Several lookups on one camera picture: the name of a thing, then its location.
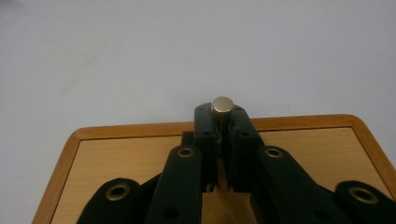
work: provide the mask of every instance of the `light wood surface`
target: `light wood surface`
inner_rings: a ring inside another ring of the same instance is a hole
[[[340,181],[355,179],[395,198],[395,170],[356,117],[254,119],[253,123],[266,145],[285,148],[323,187],[334,190]],[[34,223],[75,223],[87,201],[108,180],[125,177],[144,183],[162,171],[181,133],[192,129],[192,122],[185,122],[75,131]],[[256,223],[248,194],[216,190],[205,193],[203,199],[202,223]]]

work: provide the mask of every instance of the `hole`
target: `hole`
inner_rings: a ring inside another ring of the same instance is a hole
[[[118,201],[125,198],[125,196],[129,194],[129,191],[129,185],[125,183],[119,183],[106,191],[106,198],[110,201]]]
[[[283,157],[283,153],[275,148],[267,148],[265,149],[265,154],[272,158],[281,158]]]
[[[349,194],[352,195],[356,200],[361,203],[376,204],[379,202],[378,197],[376,197],[370,190],[363,189],[359,187],[349,188]]]
[[[185,148],[179,149],[177,152],[177,155],[179,157],[191,157],[192,155],[194,155],[194,151],[190,148],[185,147]]]
[[[325,212],[323,210],[314,210],[314,215],[317,219],[324,221],[324,222],[330,222],[332,220],[330,215],[327,214],[327,212]]]
[[[163,213],[166,219],[174,220],[180,216],[180,212],[176,208],[167,208]]]
[[[250,133],[241,132],[241,135],[244,137],[248,137],[250,135]]]

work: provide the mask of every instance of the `metal pin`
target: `metal pin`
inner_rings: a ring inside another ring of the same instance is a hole
[[[223,135],[230,123],[230,116],[233,110],[233,101],[227,97],[216,98],[212,103],[213,118]]]

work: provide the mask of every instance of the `wooden base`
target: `wooden base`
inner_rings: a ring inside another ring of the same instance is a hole
[[[321,186],[334,190],[341,181],[359,180],[396,198],[396,172],[360,119],[330,115],[252,122],[266,145],[285,148]],[[193,131],[192,122],[75,131],[33,222],[76,223],[85,204],[108,180],[124,177],[146,182],[162,171],[169,151],[188,131]],[[204,194],[202,223],[256,223],[249,195],[224,189]]]

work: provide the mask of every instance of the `brass grommet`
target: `brass grommet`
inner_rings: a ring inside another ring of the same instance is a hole
[[[188,147],[183,147],[177,151],[179,157],[191,157],[194,155],[194,151]]]
[[[283,157],[283,153],[276,148],[265,149],[265,154],[271,158],[279,159]]]
[[[350,187],[348,189],[350,195],[361,203],[376,204],[379,203],[378,197],[375,196],[370,190],[360,187]]]
[[[126,183],[119,183],[106,191],[106,198],[109,201],[118,201],[125,198],[129,194],[130,190],[129,185]]]

